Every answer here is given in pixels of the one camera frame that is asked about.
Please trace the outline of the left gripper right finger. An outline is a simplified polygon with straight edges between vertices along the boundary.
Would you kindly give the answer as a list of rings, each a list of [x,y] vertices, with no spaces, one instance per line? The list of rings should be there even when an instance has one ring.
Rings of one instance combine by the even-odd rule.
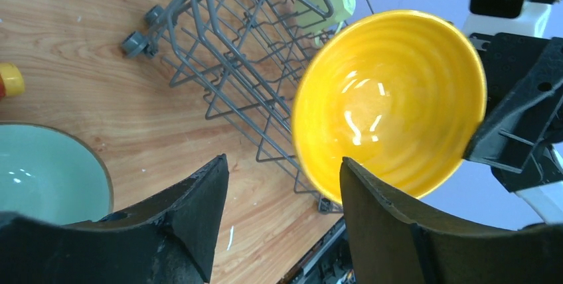
[[[375,177],[340,168],[358,283],[561,283],[562,225],[512,231],[459,218]]]

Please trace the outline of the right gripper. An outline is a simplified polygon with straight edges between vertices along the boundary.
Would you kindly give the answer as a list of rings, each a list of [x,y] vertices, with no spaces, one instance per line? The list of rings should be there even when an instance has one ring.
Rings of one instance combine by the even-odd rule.
[[[465,159],[492,167],[508,192],[562,182],[562,157],[553,144],[540,144],[562,105],[562,38],[472,33],[469,39],[485,70],[487,107]]]

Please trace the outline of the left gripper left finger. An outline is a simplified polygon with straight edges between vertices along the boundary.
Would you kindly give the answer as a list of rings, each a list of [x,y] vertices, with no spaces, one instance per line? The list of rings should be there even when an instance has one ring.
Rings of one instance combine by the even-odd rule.
[[[226,155],[97,222],[1,213],[2,283],[208,283],[228,191]]]

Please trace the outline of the yellow bowl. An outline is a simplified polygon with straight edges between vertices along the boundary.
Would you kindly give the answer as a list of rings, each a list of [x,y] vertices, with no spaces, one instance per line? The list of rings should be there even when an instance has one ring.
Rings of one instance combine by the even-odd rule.
[[[291,107],[292,143],[308,181],[337,204],[345,157],[423,198],[460,167],[486,105],[483,63],[458,28],[421,11],[387,11],[348,26],[313,57]]]

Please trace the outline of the pale green bowl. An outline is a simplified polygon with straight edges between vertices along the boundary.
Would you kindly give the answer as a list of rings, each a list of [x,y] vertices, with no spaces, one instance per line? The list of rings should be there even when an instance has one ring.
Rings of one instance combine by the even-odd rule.
[[[33,123],[1,122],[1,212],[56,225],[112,213],[109,170],[86,142]]]

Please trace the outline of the grey wire dish rack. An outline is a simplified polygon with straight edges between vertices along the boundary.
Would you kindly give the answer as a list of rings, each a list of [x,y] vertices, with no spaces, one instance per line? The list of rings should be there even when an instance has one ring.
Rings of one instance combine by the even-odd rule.
[[[208,120],[224,118],[275,163],[297,194],[322,214],[340,213],[301,171],[291,143],[291,105],[314,54],[340,30],[373,12],[369,0],[170,0],[144,15],[145,32],[121,43],[125,55],[159,57],[170,87],[203,88]]]

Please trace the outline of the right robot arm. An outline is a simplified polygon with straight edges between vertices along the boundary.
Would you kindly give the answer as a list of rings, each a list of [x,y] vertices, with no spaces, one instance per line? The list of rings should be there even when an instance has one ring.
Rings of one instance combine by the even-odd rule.
[[[487,81],[485,118],[465,159],[490,167],[547,224],[562,222],[562,39],[473,33]]]

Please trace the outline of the red green toy bricks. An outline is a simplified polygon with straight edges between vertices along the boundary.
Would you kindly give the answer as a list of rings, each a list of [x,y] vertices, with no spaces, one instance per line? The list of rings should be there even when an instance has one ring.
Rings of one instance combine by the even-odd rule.
[[[11,63],[1,63],[1,99],[21,95],[25,81],[20,70]]]

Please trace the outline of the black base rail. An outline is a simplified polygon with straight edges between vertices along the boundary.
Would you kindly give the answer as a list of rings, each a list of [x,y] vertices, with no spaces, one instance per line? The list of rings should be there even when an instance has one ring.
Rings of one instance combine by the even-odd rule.
[[[355,284],[344,218],[327,233],[278,281],[278,284]]]

